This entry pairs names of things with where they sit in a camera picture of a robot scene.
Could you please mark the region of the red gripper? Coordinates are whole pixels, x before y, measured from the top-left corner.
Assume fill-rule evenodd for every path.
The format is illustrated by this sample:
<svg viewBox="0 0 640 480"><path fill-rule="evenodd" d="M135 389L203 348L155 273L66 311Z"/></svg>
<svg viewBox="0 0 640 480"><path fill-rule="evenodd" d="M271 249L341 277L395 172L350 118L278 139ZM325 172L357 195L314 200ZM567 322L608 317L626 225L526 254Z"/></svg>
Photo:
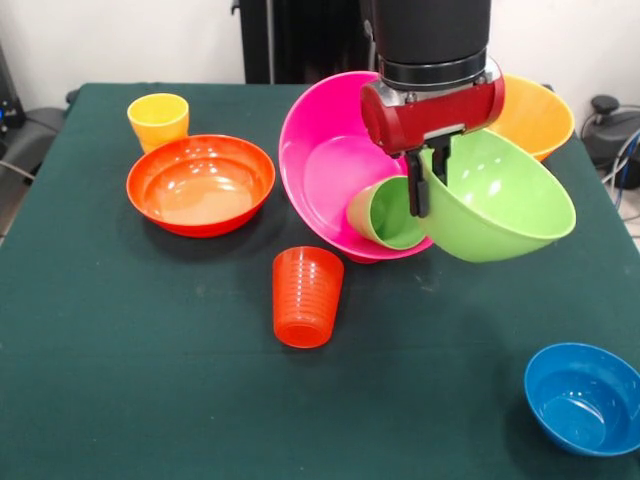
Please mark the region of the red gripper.
<svg viewBox="0 0 640 480"><path fill-rule="evenodd" d="M409 208L414 217L429 213L429 189L420 151L430 141L432 171L447 184L451 138L484 128L500 115L506 86L493 58L474 81L432 92L395 90L381 80L360 90L361 115L369 137L386 154L405 153Z"/></svg>

